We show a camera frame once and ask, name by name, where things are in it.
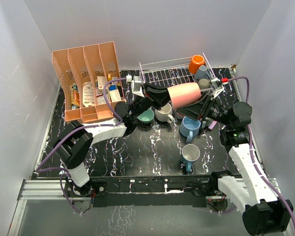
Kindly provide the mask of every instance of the blue mug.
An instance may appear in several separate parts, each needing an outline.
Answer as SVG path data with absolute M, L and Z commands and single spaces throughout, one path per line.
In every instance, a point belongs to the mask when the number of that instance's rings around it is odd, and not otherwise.
M 193 144 L 187 144 L 181 151 L 181 160 L 186 165 L 186 171 L 190 172 L 192 163 L 196 162 L 200 157 L 200 150 Z
M 184 117 L 179 127 L 180 133 L 187 138 L 187 143 L 191 143 L 192 139 L 199 133 L 201 122 L 195 121 L 188 117 Z

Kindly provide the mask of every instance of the mug handle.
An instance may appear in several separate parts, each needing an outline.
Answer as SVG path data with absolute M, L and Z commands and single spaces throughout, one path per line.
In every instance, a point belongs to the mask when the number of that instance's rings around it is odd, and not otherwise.
M 187 143 L 191 143 L 192 142 L 192 138 L 193 138 L 193 133 L 192 133 L 192 131 L 189 131 L 189 135 L 187 137 Z
M 191 163 L 190 162 L 187 162 L 186 163 L 186 171 L 187 172 L 190 172 L 191 171 Z
M 174 121 L 175 121 L 175 119 L 174 119 L 174 117 L 172 115 L 170 115 L 170 114 L 167 115 L 167 122 L 169 124 L 174 123 Z

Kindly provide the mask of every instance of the orange cup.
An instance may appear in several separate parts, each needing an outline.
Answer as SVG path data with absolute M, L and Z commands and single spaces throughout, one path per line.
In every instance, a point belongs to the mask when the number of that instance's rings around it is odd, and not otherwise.
M 185 83 L 167 88 L 171 97 L 173 109 L 194 103 L 201 97 L 201 91 L 197 83 Z
M 191 74 L 196 74 L 197 70 L 199 69 L 200 65 L 204 65 L 205 59 L 200 55 L 194 55 L 191 58 L 190 64 L 189 64 L 189 71 Z

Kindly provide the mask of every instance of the teal mug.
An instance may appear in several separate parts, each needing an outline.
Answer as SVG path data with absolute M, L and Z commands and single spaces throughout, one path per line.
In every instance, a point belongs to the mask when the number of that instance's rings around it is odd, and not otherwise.
M 181 161 L 186 165 L 186 171 L 190 172 L 192 163 L 196 162 L 200 157 L 200 150 L 193 144 L 187 144 L 181 151 Z
M 138 120 L 144 124 L 150 123 L 154 119 L 154 111 L 151 108 L 147 109 L 141 115 L 139 115 Z

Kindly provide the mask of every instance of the white mug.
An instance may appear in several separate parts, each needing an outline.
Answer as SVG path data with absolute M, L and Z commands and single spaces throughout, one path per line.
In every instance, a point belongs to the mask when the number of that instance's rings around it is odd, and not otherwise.
M 173 109 L 169 103 L 162 107 L 161 110 L 155 109 L 155 117 L 162 122 L 168 122 L 169 124 L 173 123 L 175 120 L 172 114 Z

